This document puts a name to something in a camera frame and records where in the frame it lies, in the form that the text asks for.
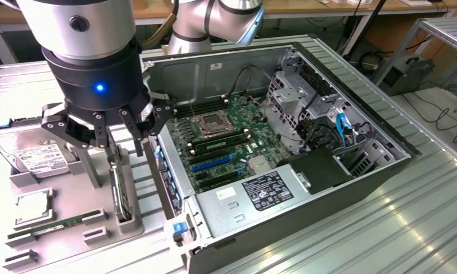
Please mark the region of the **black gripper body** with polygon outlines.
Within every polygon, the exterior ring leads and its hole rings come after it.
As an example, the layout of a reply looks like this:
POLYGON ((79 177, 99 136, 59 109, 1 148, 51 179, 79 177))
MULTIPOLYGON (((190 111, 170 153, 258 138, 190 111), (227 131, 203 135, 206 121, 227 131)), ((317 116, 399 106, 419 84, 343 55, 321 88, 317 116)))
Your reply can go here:
POLYGON ((94 114, 105 116, 107 123, 119 123, 119 109, 131 116, 149 103, 142 82, 139 43, 133 38, 113 55, 91 60, 58 58, 41 49, 50 71, 65 96, 67 114, 91 123, 94 114))

